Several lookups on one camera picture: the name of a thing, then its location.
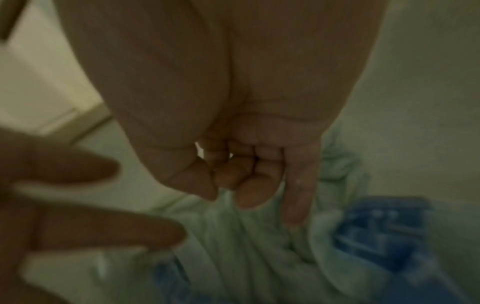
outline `green fabric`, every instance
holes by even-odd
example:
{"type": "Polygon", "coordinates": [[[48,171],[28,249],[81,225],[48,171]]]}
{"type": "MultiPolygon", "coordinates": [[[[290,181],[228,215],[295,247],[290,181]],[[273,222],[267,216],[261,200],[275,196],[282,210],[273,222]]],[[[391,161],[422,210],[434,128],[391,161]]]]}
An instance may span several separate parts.
{"type": "MultiPolygon", "coordinates": [[[[330,238],[343,210],[366,195],[368,175],[360,159],[339,140],[338,128],[324,136],[322,159],[311,219],[296,231],[279,221],[282,188],[268,204],[250,211],[235,208],[228,192],[214,206],[188,196],[168,209],[153,211],[189,230],[190,238],[174,253],[193,288],[245,304],[371,302],[378,290],[371,277],[381,273],[339,258],[330,238]]],[[[478,302],[479,219],[477,206],[433,203],[428,235],[446,272],[478,302]]],[[[131,257],[107,260],[101,281],[119,302],[127,303],[121,294],[135,298],[155,293],[150,283],[138,284],[149,280],[144,273],[151,264],[132,265],[131,257]]],[[[157,298],[138,303],[161,302],[157,298]]]]}

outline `skin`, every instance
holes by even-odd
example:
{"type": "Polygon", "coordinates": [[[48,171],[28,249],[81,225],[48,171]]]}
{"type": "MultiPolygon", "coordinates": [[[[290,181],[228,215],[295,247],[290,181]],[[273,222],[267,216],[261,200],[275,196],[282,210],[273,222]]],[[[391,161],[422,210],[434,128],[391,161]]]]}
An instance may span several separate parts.
{"type": "Polygon", "coordinates": [[[166,249],[186,236],[170,220],[39,201],[13,190],[21,182],[65,187],[111,178],[119,169],[112,160],[3,129],[0,147],[0,303],[66,303],[20,278],[24,260],[36,253],[100,246],[166,249]]]}
{"type": "Polygon", "coordinates": [[[79,62],[162,184],[304,223],[321,136],[374,44],[386,0],[58,0],[79,62]],[[204,149],[203,159],[195,146],[204,149]]]}

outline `human hand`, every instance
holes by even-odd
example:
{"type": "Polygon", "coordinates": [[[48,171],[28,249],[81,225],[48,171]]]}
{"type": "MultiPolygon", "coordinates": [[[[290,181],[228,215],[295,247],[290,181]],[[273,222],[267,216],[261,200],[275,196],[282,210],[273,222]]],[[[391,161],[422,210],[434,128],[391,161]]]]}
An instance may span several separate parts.
{"type": "Polygon", "coordinates": [[[385,3],[56,1],[80,63],[159,182],[210,200],[230,188],[253,208],[285,175],[287,225],[308,216],[322,133],[385,3]]]}
{"type": "Polygon", "coordinates": [[[164,249],[185,237],[177,223],[125,212],[53,204],[13,191],[19,182],[55,185],[109,178],[118,164],[0,129],[0,303],[53,304],[64,300],[18,274],[31,253],[86,247],[142,245],[164,249]]]}

